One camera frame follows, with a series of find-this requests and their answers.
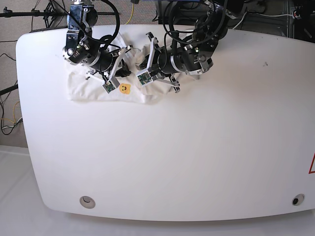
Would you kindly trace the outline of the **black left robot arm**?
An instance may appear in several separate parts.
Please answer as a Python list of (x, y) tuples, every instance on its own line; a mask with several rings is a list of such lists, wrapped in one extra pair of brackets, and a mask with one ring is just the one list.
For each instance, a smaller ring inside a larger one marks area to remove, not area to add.
[(147, 33), (150, 40), (150, 53), (140, 65), (137, 79), (142, 87), (159, 81), (169, 84), (180, 91), (180, 83), (175, 78), (177, 74), (199, 76), (206, 73), (213, 66), (212, 55), (219, 40), (227, 34), (228, 2), (219, 3), (216, 0), (204, 0), (203, 5), (208, 11), (198, 17), (194, 28), (189, 31), (174, 28), (175, 14), (181, 9), (183, 3), (175, 5), (169, 3), (163, 15), (162, 25), (165, 36), (172, 39), (171, 45), (160, 46), (158, 39), (151, 32)]

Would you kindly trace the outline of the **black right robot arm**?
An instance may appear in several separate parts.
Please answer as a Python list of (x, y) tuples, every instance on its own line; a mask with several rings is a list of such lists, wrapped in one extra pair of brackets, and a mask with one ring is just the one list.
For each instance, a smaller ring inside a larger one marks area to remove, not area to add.
[(75, 0), (70, 6), (67, 14), (68, 30), (66, 33), (66, 44), (63, 48), (65, 59), (74, 64), (82, 64), (100, 73), (104, 81), (109, 78), (104, 73), (113, 73), (117, 77), (127, 77), (131, 74), (126, 62), (118, 59), (121, 51), (116, 46), (114, 51), (108, 47), (113, 46), (112, 42), (118, 36), (120, 29), (120, 17), (118, 10), (108, 0), (103, 1), (114, 12), (116, 19), (115, 31), (100, 39), (93, 38), (93, 26), (97, 23), (98, 14), (91, 0)]

